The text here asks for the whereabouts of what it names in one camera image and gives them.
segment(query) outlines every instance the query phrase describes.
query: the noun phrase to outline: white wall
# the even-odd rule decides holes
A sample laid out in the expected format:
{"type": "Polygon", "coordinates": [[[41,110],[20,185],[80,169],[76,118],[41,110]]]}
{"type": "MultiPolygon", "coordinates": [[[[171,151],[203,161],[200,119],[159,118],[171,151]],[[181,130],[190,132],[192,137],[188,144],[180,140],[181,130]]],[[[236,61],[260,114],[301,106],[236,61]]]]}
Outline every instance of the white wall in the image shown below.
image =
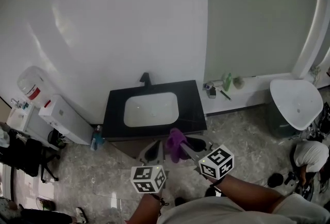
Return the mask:
{"type": "Polygon", "coordinates": [[[89,122],[110,90],[143,72],[164,83],[204,77],[207,0],[1,0],[0,96],[20,96],[19,74],[47,71],[89,122]]]}
{"type": "Polygon", "coordinates": [[[0,122],[5,123],[9,117],[9,113],[10,108],[2,99],[0,99],[0,122]]]}

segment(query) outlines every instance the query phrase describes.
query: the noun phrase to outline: hand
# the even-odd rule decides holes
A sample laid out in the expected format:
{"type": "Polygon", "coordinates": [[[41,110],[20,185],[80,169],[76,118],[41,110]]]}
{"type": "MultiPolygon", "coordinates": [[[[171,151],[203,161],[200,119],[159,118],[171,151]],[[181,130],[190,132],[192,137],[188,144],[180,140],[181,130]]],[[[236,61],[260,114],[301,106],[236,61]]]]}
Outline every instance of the hand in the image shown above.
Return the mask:
{"type": "Polygon", "coordinates": [[[306,184],[306,178],[301,178],[300,182],[301,186],[304,186],[306,184]]]}

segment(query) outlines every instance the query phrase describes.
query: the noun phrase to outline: purple towel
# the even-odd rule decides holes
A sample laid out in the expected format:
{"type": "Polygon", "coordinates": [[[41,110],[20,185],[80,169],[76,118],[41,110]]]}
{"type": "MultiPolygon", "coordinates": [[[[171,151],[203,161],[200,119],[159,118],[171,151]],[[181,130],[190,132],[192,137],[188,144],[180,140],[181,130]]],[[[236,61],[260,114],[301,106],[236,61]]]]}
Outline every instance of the purple towel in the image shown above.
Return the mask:
{"type": "Polygon", "coordinates": [[[166,141],[166,150],[170,153],[173,163],[178,163],[180,159],[186,160],[190,158],[181,149],[180,143],[187,143],[187,138],[179,129],[171,129],[170,136],[166,141]]]}

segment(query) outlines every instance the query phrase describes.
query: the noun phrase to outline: green bottle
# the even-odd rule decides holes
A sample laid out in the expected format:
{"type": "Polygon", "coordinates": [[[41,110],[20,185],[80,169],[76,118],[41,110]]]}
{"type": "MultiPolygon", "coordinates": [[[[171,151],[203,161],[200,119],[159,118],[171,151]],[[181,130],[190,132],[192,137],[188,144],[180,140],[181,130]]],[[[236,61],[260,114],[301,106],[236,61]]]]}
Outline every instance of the green bottle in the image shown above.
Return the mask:
{"type": "Polygon", "coordinates": [[[223,88],[225,89],[225,91],[228,91],[229,90],[229,87],[230,87],[230,83],[232,82],[232,74],[229,73],[228,74],[228,77],[226,78],[225,80],[225,84],[223,86],[223,88]]]}

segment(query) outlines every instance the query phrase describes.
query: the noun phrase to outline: red label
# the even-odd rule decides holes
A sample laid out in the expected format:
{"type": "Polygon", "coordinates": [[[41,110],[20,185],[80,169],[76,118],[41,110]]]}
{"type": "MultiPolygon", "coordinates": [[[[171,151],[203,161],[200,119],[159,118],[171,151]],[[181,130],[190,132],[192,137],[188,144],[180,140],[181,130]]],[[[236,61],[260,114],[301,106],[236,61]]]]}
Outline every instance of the red label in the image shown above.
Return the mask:
{"type": "Polygon", "coordinates": [[[34,100],[39,95],[39,93],[39,88],[36,88],[36,90],[30,96],[28,96],[29,100],[34,100]]]}

